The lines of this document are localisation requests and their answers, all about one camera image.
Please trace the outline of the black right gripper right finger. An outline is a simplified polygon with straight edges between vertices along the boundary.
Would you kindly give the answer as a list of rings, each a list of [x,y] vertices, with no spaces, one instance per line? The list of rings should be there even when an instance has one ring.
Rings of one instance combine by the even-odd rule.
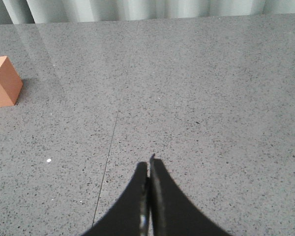
[[[155,236],[228,236],[180,190],[163,161],[150,159],[150,197]]]

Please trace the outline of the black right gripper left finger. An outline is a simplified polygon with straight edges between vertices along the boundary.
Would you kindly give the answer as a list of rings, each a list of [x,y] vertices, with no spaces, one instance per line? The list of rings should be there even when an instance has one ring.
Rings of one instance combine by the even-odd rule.
[[[148,234],[148,165],[138,163],[118,200],[85,236],[146,236]]]

